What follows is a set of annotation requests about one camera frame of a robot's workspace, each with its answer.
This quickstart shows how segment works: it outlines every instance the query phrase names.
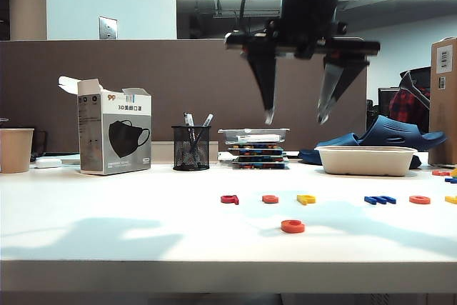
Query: paper cup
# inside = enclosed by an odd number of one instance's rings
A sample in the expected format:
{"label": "paper cup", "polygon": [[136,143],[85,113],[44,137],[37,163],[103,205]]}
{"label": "paper cup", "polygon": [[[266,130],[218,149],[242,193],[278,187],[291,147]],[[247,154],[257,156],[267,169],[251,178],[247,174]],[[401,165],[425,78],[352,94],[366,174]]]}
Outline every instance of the paper cup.
{"label": "paper cup", "polygon": [[29,170],[33,129],[0,129],[0,173]]}

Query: pen holder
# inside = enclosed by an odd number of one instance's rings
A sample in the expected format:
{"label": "pen holder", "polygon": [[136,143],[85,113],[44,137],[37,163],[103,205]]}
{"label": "pen holder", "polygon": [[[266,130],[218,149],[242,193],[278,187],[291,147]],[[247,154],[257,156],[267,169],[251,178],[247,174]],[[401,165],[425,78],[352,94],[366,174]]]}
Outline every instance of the pen holder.
{"label": "pen holder", "polygon": [[176,171],[201,171],[209,168],[210,126],[173,125],[174,167]]}

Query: white table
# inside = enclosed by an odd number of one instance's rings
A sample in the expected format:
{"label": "white table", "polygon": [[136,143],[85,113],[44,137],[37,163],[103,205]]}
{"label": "white table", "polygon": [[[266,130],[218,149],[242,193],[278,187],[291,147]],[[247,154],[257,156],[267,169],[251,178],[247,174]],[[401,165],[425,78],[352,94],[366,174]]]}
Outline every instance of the white table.
{"label": "white table", "polygon": [[[457,184],[288,170],[1,174],[4,291],[456,293]],[[240,204],[222,204],[236,194]],[[278,204],[261,196],[275,194]],[[297,194],[312,194],[303,206]],[[396,205],[370,205],[387,195]],[[410,195],[431,197],[412,204]],[[284,219],[306,224],[280,230]]]}

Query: cubicle partition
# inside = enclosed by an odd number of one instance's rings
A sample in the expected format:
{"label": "cubicle partition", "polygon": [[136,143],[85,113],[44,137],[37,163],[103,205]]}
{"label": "cubicle partition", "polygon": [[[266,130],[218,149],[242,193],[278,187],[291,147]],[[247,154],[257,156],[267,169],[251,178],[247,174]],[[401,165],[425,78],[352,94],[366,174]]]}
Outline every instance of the cubicle partition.
{"label": "cubicle partition", "polygon": [[[0,42],[0,116],[9,125],[49,134],[48,151],[78,151],[76,96],[58,87],[59,76],[98,78],[105,89],[141,87],[152,95],[153,141],[172,141],[183,112],[201,124],[214,114],[211,140],[224,149],[217,129],[263,128],[256,81],[246,60],[214,40]],[[341,97],[324,125],[316,121],[322,56],[279,59],[272,128],[290,128],[283,147],[311,148],[366,123],[366,71]]]}

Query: pen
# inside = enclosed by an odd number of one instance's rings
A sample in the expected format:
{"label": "pen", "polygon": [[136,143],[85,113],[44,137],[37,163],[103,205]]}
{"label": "pen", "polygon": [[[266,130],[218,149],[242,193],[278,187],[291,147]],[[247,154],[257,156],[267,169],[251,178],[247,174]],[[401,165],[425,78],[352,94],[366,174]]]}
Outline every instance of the pen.
{"label": "pen", "polygon": [[[208,126],[211,123],[211,120],[213,119],[213,117],[214,116],[212,114],[209,114],[208,117],[206,117],[206,120],[203,123],[203,126]],[[199,135],[197,136],[197,138],[194,141],[194,144],[191,146],[191,152],[195,151],[195,149],[197,147],[197,143],[200,141],[203,131],[204,131],[203,129],[200,130]]]}
{"label": "pen", "polygon": [[203,123],[203,126],[208,126],[211,123],[211,120],[213,119],[213,115],[209,114],[208,117],[206,117],[205,122]]}
{"label": "pen", "polygon": [[[192,117],[192,114],[188,114],[188,113],[184,112],[184,121],[187,126],[194,126],[194,118]],[[190,129],[190,128],[188,130],[189,130],[189,143],[191,145],[189,152],[193,155],[195,165],[198,166],[198,164],[200,162],[199,155],[196,154],[195,149],[192,149],[196,145],[195,130]]]}

